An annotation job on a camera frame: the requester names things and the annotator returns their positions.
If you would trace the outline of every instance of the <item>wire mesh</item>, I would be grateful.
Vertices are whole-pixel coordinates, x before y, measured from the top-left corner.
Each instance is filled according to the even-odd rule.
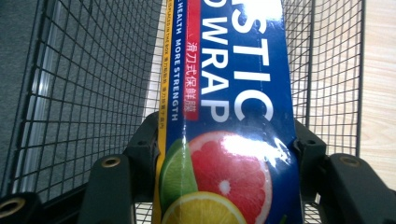
[[[364,1],[284,6],[295,117],[329,154],[359,156]]]
[[[284,0],[295,117],[328,145],[359,155],[362,0]],[[45,202],[87,182],[158,110],[165,1],[43,1],[8,192]],[[151,204],[136,204],[150,223]],[[305,223],[320,223],[314,204]]]
[[[121,153],[144,118],[159,1],[47,1],[12,191],[43,201],[88,180],[92,164]]]

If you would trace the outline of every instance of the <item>red stripe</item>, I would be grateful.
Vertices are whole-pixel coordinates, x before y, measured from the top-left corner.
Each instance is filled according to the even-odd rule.
[[[201,0],[190,0],[187,5],[186,56],[184,68],[184,117],[198,120],[200,72]]]

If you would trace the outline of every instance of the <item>wooden floor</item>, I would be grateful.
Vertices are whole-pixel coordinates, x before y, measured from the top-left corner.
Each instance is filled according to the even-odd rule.
[[[396,1],[366,3],[361,157],[396,189]]]

